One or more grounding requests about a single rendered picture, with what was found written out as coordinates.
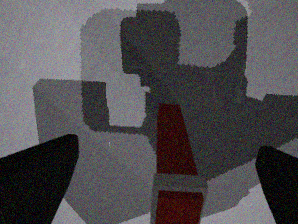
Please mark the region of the dark red peg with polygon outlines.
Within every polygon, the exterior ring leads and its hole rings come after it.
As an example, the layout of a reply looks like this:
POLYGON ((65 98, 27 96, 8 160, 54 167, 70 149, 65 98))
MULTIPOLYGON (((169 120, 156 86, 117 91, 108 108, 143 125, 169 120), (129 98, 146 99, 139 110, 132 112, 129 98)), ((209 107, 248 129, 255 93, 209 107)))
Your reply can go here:
POLYGON ((181 105, 158 104, 150 224, 201 224, 208 192, 205 176, 198 176, 181 105))

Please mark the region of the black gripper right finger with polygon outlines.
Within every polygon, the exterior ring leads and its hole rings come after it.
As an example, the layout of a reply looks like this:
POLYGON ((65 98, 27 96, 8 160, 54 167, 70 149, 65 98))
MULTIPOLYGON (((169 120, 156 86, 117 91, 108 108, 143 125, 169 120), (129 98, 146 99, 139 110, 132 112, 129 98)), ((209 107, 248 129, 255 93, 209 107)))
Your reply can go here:
POLYGON ((255 168, 277 224, 298 224, 298 157, 273 147, 259 148, 255 168))

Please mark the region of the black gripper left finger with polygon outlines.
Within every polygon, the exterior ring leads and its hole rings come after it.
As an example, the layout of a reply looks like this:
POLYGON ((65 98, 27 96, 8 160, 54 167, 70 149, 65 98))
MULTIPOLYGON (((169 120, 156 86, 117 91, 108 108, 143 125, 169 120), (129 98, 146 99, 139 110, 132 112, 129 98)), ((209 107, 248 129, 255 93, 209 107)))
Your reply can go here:
POLYGON ((80 156, 77 135, 0 157, 0 224, 52 224, 80 156))

